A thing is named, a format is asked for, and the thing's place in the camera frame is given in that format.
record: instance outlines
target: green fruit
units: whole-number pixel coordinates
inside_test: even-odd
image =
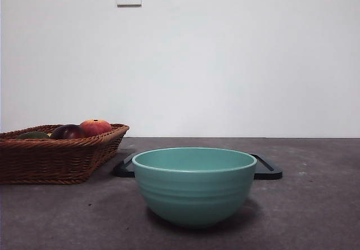
[[[27,132],[18,135],[15,139],[49,139],[50,137],[44,132]]]

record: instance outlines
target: basket rim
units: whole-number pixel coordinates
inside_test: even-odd
[[[64,124],[45,124],[45,125],[39,125],[39,126],[35,126],[35,127],[28,127],[28,128],[16,130],[16,131],[4,132],[1,134],[11,134],[11,133],[17,133],[17,132],[31,131],[31,130],[35,131],[36,128],[55,127],[55,126],[62,126],[62,125],[64,125]],[[113,127],[113,129],[111,131],[101,133],[97,136],[84,137],[82,139],[3,139],[3,138],[0,138],[0,144],[1,143],[12,143],[12,144],[18,143],[18,144],[20,144],[22,142],[27,142],[27,143],[31,143],[31,144],[41,143],[41,144],[71,145],[76,142],[81,142],[83,145],[85,145],[85,144],[98,143],[103,140],[106,140],[106,141],[110,140],[114,136],[125,134],[130,129],[129,126],[127,126],[125,124],[121,124],[121,123],[110,123],[110,125]]]

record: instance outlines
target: bowl rim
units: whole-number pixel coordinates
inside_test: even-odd
[[[241,166],[241,167],[235,167],[235,168],[223,168],[223,169],[211,169],[211,170],[203,170],[203,169],[199,169],[199,170],[186,170],[186,169],[170,169],[170,168],[160,168],[160,167],[152,167],[152,166],[146,166],[144,164],[141,164],[139,162],[137,162],[137,158],[141,155],[147,154],[147,153],[152,153],[154,151],[163,151],[163,150],[178,150],[178,149],[212,149],[212,150],[223,150],[223,151],[232,151],[235,153],[239,153],[242,155],[246,155],[248,157],[250,157],[253,162],[250,164],[247,164],[245,166]],[[238,150],[231,150],[231,149],[222,149],[222,148],[210,148],[210,147],[175,147],[175,148],[163,148],[163,149],[155,149],[155,150],[148,150],[148,151],[144,151],[142,153],[139,153],[137,155],[135,155],[132,158],[132,163],[135,166],[139,166],[142,168],[146,168],[146,169],[151,169],[151,170],[157,170],[157,171],[166,171],[166,172],[175,172],[175,173],[220,173],[220,172],[229,172],[229,171],[237,171],[237,170],[241,170],[241,169],[246,169],[249,167],[252,167],[254,165],[256,165],[257,163],[257,159],[256,157],[252,156],[251,154],[248,153],[244,153],[242,151],[238,151]]]

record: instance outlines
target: apple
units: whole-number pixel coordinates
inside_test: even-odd
[[[84,137],[86,137],[84,129],[74,124],[59,126],[50,136],[51,139],[83,139]]]
[[[80,124],[86,136],[97,136],[111,131],[113,128],[109,122],[103,119],[88,119]]]

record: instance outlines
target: white wall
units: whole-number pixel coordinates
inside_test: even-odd
[[[2,0],[2,132],[360,137],[360,0]]]

